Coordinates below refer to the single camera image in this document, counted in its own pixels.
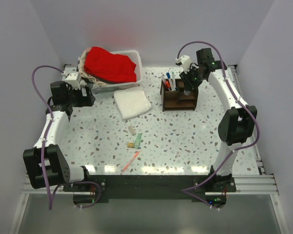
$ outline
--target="folded white towel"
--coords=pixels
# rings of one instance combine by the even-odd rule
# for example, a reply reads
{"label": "folded white towel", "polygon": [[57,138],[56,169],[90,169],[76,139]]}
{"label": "folded white towel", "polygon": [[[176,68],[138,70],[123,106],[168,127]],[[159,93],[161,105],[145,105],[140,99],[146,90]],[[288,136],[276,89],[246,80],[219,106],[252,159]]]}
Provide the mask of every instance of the folded white towel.
{"label": "folded white towel", "polygon": [[114,98],[123,119],[136,117],[152,108],[142,87],[115,91]]}

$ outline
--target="marker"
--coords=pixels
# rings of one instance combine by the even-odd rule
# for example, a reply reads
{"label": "marker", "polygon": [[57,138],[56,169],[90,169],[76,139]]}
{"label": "marker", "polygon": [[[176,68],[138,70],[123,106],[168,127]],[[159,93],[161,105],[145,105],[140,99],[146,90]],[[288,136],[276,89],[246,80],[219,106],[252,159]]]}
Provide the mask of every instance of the marker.
{"label": "marker", "polygon": [[169,74],[169,72],[166,73],[166,76],[167,76],[167,78],[168,78],[168,81],[169,81],[169,84],[170,84],[170,88],[171,88],[171,90],[172,90],[172,91],[175,90],[175,88],[174,88],[174,84],[172,83],[172,79],[170,78],[170,74]]}
{"label": "marker", "polygon": [[164,74],[161,76],[161,78],[162,78],[162,81],[163,81],[165,87],[169,90],[169,86],[168,86],[167,83],[166,83],[166,79],[165,79],[165,77],[164,77]]}
{"label": "marker", "polygon": [[130,166],[130,164],[135,160],[135,158],[138,156],[138,154],[140,153],[140,151],[138,151],[134,157],[129,161],[129,163],[127,163],[127,165],[121,170],[121,174],[125,172],[125,170]]}
{"label": "marker", "polygon": [[174,72],[171,72],[171,76],[172,76],[172,83],[173,83],[173,85],[174,85],[174,87],[175,87],[175,90],[177,90],[177,87],[176,87],[176,79],[175,79],[175,74],[174,74]]}

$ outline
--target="small yellow object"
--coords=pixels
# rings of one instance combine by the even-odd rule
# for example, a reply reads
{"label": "small yellow object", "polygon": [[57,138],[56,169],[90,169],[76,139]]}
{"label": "small yellow object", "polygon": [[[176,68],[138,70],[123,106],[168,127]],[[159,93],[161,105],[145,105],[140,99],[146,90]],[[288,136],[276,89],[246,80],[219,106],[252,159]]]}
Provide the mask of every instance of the small yellow object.
{"label": "small yellow object", "polygon": [[127,144],[127,147],[128,147],[128,148],[133,148],[133,147],[134,147],[134,143],[128,143],[128,144]]}

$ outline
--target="speckled white tabletop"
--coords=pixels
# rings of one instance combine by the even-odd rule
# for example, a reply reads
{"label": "speckled white tabletop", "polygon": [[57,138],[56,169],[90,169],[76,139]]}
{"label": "speckled white tabletop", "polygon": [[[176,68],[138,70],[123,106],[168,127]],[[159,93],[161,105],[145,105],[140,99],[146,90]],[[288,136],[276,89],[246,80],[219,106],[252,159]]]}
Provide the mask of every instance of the speckled white tabletop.
{"label": "speckled white tabletop", "polygon": [[[167,71],[178,74],[181,69],[143,69],[140,85],[152,109],[138,117],[122,120],[113,93],[96,94],[93,107],[74,108],[60,144],[68,163],[86,165],[91,174],[119,175],[137,151],[127,148],[136,138],[128,130],[132,125],[142,133],[141,149],[124,175],[208,174],[221,142],[217,132],[224,115],[221,102],[204,81],[195,111],[162,112],[160,76]],[[238,153],[233,174],[259,174],[253,148]]]}

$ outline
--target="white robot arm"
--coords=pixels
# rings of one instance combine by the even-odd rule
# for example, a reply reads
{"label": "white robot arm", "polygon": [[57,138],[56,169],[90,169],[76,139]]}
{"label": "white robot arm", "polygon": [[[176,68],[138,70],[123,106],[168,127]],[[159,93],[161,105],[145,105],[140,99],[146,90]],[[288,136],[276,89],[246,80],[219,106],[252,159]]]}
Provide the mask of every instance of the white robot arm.
{"label": "white robot arm", "polygon": [[[182,56],[176,60],[177,65],[182,65],[184,71],[180,74],[181,79],[185,83],[185,94],[189,94],[190,90],[197,89],[198,86],[206,79],[215,89],[222,106],[225,110],[225,116],[218,126],[218,133],[222,140],[218,157],[213,165],[213,169],[221,166],[227,155],[234,149],[240,148],[247,138],[252,135],[254,122],[250,116],[242,108],[234,97],[245,105],[253,116],[256,117],[257,110],[254,106],[249,106],[243,100],[231,81],[232,73],[226,70],[224,79],[220,61],[215,61],[211,49],[202,49],[197,53],[199,61],[198,67],[191,66],[193,63],[189,56]],[[232,174],[232,166],[235,161],[237,151],[234,151],[230,158],[221,166],[217,172],[218,176],[228,176]]]}
{"label": "white robot arm", "polygon": [[63,81],[50,84],[53,101],[53,105],[50,107],[53,118],[47,110],[46,123],[40,138],[32,149],[25,150],[23,153],[28,177],[35,189],[45,187],[41,166],[43,142],[44,158],[45,161],[49,160],[49,163],[46,163],[46,173],[50,186],[81,181],[87,175],[85,167],[69,166],[59,148],[64,128],[70,120],[73,107],[92,106],[95,100],[90,87],[81,87],[80,81],[80,74],[74,72]]}

